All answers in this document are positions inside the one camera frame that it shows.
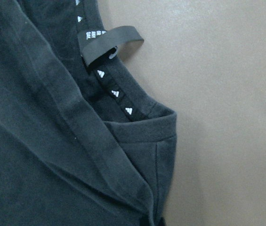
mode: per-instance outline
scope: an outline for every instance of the clothing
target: clothing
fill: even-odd
[[[94,0],[0,0],[0,226],[161,221],[176,113],[118,57],[86,67],[78,3],[104,30]]]

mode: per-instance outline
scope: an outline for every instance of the brown background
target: brown background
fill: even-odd
[[[120,57],[178,113],[168,226],[266,226],[266,0],[98,0]]]

